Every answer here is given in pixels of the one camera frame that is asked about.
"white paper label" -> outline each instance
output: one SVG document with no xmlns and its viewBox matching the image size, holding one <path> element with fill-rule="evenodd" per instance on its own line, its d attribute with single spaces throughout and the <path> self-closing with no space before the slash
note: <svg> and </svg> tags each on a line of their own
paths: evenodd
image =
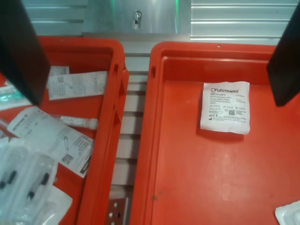
<svg viewBox="0 0 300 225">
<path fill-rule="evenodd" d="M 249 86 L 248 82 L 205 83 L 201 129 L 248 134 Z"/>
<path fill-rule="evenodd" d="M 24 109 L 11 121 L 7 130 L 81 177 L 87 173 L 93 139 L 60 123 L 39 108 Z"/>
<path fill-rule="evenodd" d="M 57 75 L 49 77 L 49 99 L 103 95 L 108 72 Z"/>
<path fill-rule="evenodd" d="M 49 76 L 69 74 L 69 67 L 51 66 Z"/>
<path fill-rule="evenodd" d="M 70 117 L 70 116 L 61 116 L 60 120 L 62 123 L 73 127 L 84 127 L 84 123 L 86 121 L 86 119 L 83 118 Z"/>
</svg>

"red plastic surface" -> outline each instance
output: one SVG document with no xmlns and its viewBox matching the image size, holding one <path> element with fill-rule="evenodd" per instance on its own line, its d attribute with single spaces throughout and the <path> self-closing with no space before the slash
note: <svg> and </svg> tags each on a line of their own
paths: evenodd
<svg viewBox="0 0 300 225">
<path fill-rule="evenodd" d="M 117 41 L 82 37 L 40 41 L 53 66 L 69 66 L 70 73 L 109 71 L 104 96 L 49 101 L 46 90 L 40 106 L 50 114 L 99 119 L 96 132 L 76 128 L 95 139 L 87 178 L 59 164 L 55 186 L 73 198 L 61 225 L 104 224 L 129 79 L 123 47 Z M 0 117 L 11 121 L 24 108 L 1 111 Z"/>
<path fill-rule="evenodd" d="M 150 59 L 130 225 L 277 225 L 300 200 L 300 99 L 277 108 L 272 46 L 160 43 Z M 248 135 L 200 130 L 203 83 L 250 82 Z"/>
</svg>

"barcode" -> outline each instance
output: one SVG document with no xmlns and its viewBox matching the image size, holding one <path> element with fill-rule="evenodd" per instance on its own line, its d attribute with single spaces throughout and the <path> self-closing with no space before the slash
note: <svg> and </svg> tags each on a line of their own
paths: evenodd
<svg viewBox="0 0 300 225">
<path fill-rule="evenodd" d="M 64 83 L 64 78 L 63 78 L 63 76 L 57 77 L 57 82 L 58 82 L 58 83 Z"/>
<path fill-rule="evenodd" d="M 69 155 L 69 154 L 66 154 L 66 155 L 64 156 L 64 158 L 62 158 L 62 161 L 63 161 L 65 164 L 69 165 L 73 158 L 74 158 L 73 156 L 71 156 L 71 155 Z"/>
<path fill-rule="evenodd" d="M 232 115 L 232 116 L 234 116 L 234 115 L 235 115 L 235 112 L 234 112 L 234 110 L 229 110 L 229 115 Z"/>
</svg>

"fuhrmann logo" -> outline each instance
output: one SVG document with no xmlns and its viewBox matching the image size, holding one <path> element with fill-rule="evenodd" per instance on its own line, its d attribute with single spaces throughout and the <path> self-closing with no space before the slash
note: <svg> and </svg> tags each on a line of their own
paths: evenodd
<svg viewBox="0 0 300 225">
<path fill-rule="evenodd" d="M 218 88 L 212 88 L 210 89 L 211 92 L 229 92 L 229 93 L 238 93 L 239 90 L 224 90 L 224 89 L 218 89 Z"/>
</svg>

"black panel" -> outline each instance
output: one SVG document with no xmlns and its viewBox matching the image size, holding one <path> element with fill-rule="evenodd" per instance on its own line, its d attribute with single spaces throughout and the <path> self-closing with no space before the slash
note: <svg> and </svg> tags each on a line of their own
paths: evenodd
<svg viewBox="0 0 300 225">
<path fill-rule="evenodd" d="M 277 106 L 300 92 L 300 5 L 297 6 L 267 66 Z"/>
<path fill-rule="evenodd" d="M 37 105 L 50 65 L 20 0 L 0 0 L 0 71 Z"/>
</svg>

